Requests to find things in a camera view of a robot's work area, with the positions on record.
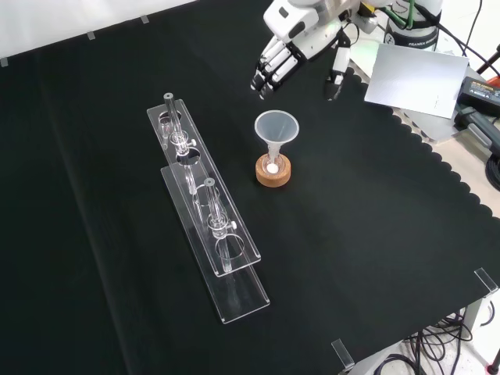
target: black tablecloth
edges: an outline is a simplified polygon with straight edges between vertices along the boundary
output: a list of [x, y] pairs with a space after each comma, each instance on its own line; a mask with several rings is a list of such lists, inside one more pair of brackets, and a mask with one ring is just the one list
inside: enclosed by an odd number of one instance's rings
[[[487, 293], [498, 220], [363, 102], [325, 102], [325, 54], [275, 97], [249, 88], [267, 0], [203, 0], [9, 59], [0, 70], [2, 373], [335, 373]], [[262, 255], [271, 305], [218, 320], [146, 116], [182, 98]], [[291, 181], [255, 180], [253, 122], [293, 114]]]

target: wooden base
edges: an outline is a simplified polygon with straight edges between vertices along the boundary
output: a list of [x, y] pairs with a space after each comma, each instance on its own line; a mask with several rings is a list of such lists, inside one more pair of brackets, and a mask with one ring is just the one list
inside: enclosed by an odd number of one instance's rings
[[257, 163], [255, 164], [255, 174], [257, 175], [257, 181], [262, 185], [267, 186], [268, 188], [278, 188], [279, 186], [285, 185], [288, 180], [290, 180], [291, 175], [291, 164], [290, 160], [285, 155], [280, 154], [280, 157], [283, 159], [284, 168], [280, 172], [276, 174], [269, 174], [264, 172], [263, 169], [263, 160], [266, 156], [262, 155]]

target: white paper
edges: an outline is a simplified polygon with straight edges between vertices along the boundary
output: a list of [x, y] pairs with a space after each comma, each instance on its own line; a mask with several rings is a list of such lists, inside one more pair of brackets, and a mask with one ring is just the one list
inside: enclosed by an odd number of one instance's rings
[[365, 101], [450, 119], [468, 63], [467, 57], [380, 45]]

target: acrylic stand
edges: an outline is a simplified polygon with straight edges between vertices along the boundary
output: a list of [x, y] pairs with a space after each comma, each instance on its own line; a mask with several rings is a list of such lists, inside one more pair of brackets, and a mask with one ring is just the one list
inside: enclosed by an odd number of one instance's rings
[[260, 254], [184, 102], [164, 99], [148, 109], [169, 162], [163, 179], [220, 319], [229, 323], [270, 303], [252, 267]]

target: floor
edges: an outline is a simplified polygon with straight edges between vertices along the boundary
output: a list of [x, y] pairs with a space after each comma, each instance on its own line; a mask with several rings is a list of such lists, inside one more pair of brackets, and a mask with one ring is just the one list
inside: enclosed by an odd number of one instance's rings
[[[479, 0], [445, 0], [441, 22], [458, 39], [466, 41], [473, 23], [474, 17], [479, 7]], [[470, 39], [470, 46], [479, 52], [483, 57], [489, 59], [495, 53], [500, 44], [500, 34], [495, 30], [495, 21], [500, 13], [500, 0], [483, 0], [483, 8], [474, 27], [473, 35]], [[460, 55], [461, 51], [456, 43], [444, 35], [440, 36], [438, 48], [440, 51]], [[472, 53], [470, 65], [477, 69], [482, 65], [479, 58]], [[500, 70], [500, 60], [495, 64]], [[492, 78], [494, 73], [491, 70], [484, 72], [485, 79]], [[500, 293], [492, 297], [492, 301], [498, 308], [500, 315]], [[486, 322], [491, 314], [491, 310], [484, 309], [480, 312], [481, 321]], [[496, 317], [491, 324], [486, 327], [479, 327], [473, 332], [473, 341], [462, 343], [461, 355], [455, 374], [485, 374], [485, 367], [491, 363], [500, 349], [500, 317]], [[401, 353], [412, 358], [409, 345], [401, 343], [394, 353]], [[456, 341], [446, 345], [446, 356], [441, 361], [445, 374], [450, 374], [456, 357]], [[422, 357], [423, 369], [428, 375], [441, 374], [435, 362], [431, 362]], [[382, 375], [413, 374], [413, 371], [403, 362], [391, 362], [384, 367]]]
[[[493, 303], [497, 308], [500, 308], [500, 293], [496, 293], [492, 298]], [[487, 322], [490, 318], [491, 310], [484, 309], [480, 312], [479, 319], [481, 322]], [[493, 362], [498, 350], [500, 349], [500, 318], [495, 317], [491, 324], [485, 327], [479, 327], [473, 332], [473, 340], [471, 342], [462, 343], [459, 362], [456, 367], [455, 374], [486, 374], [486, 366]], [[409, 344], [401, 343], [397, 350], [393, 353], [400, 353], [413, 359]], [[456, 340], [446, 345], [446, 356], [441, 361], [441, 366], [445, 374], [450, 374], [453, 363], [456, 358]], [[431, 362], [424, 355], [422, 356], [422, 367], [427, 375], [441, 375], [438, 365]], [[404, 375], [414, 374], [408, 365], [403, 362], [388, 363], [382, 375]]]

